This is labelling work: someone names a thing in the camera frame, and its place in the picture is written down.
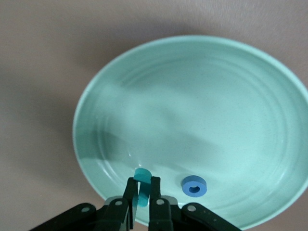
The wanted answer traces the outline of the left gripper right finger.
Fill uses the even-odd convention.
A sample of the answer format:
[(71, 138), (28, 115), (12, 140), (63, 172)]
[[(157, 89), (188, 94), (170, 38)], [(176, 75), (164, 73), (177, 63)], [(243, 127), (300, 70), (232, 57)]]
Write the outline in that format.
[(239, 228), (199, 203), (179, 207), (176, 198), (161, 195), (161, 179), (151, 178), (150, 231), (238, 231)]

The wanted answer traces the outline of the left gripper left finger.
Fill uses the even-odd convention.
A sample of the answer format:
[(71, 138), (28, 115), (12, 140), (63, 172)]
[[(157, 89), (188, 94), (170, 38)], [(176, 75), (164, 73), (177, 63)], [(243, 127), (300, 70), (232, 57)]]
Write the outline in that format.
[(138, 205), (138, 183), (129, 178), (122, 196), (107, 199), (102, 208), (89, 203), (71, 209), (34, 227), (33, 231), (130, 231)]

